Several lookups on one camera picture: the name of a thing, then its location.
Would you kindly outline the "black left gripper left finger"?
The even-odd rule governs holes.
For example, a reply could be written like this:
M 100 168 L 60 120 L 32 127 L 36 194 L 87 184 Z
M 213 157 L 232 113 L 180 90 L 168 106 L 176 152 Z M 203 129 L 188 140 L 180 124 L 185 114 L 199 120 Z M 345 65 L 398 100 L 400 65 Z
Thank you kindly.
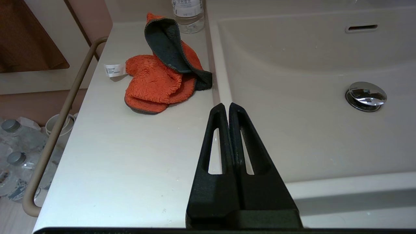
M 216 129 L 219 131 L 222 174 L 212 175 L 208 171 Z M 209 114 L 186 208 L 186 227 L 225 228 L 227 215 L 239 208 L 227 114 L 225 106 L 220 103 Z

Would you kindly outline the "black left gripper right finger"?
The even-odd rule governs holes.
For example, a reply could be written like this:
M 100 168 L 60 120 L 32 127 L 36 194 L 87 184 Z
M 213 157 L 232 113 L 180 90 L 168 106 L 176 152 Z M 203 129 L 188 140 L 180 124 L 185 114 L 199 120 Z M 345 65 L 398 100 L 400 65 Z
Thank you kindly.
M 243 209 L 298 212 L 248 113 L 236 103 L 229 107 L 229 127 Z

